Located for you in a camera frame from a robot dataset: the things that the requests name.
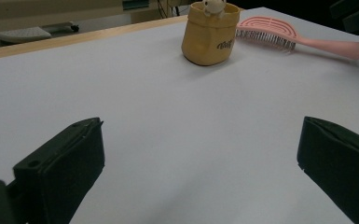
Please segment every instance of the white table surface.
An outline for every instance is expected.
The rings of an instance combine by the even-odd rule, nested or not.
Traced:
[[[306,37],[359,41],[266,8]],[[346,224],[297,166],[305,116],[359,133],[359,61],[237,41],[182,55],[185,23],[0,59],[0,179],[73,122],[104,121],[106,166],[71,223]]]

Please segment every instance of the hairbrush handle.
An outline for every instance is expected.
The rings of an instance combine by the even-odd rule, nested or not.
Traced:
[[[321,49],[330,53],[334,53],[346,58],[359,59],[359,42],[339,41],[339,40],[321,40],[308,39],[299,37],[296,41],[298,44],[306,45],[316,49]]]

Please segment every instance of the floor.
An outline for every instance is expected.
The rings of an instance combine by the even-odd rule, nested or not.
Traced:
[[[188,14],[189,6],[179,7],[180,15]],[[60,37],[65,35],[76,35],[87,33],[91,31],[103,30],[123,25],[131,24],[131,15],[123,14],[111,17],[104,17],[99,19],[87,20],[87,21],[73,21],[73,25],[78,25],[79,30],[74,33],[71,27],[44,27],[43,29],[51,33],[52,37]]]

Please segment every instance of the wooden table edge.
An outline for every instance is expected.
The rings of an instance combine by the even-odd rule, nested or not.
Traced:
[[[62,37],[51,38],[47,40],[35,41],[25,44],[12,45],[0,48],[0,58],[38,51],[42,49],[52,49],[72,44],[82,43],[86,41],[107,38],[115,35],[124,35],[127,33],[150,29],[154,27],[170,25],[178,22],[187,21],[187,15],[161,19],[157,21],[146,21],[130,25],[124,25],[99,31],[88,32],[84,34],[68,35]]]

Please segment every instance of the hairbrush bristles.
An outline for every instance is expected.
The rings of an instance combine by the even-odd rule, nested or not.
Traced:
[[[359,59],[359,42],[306,38],[288,22],[271,17],[255,16],[238,23],[236,36],[277,49],[291,51],[296,44],[301,44],[353,60]]]
[[[262,43],[264,45],[269,45],[276,49],[292,51],[296,46],[295,42],[289,41],[285,38],[279,37],[277,35],[258,32],[258,31],[237,30],[236,36],[243,38],[244,40],[247,40],[247,41],[253,41],[256,43]]]

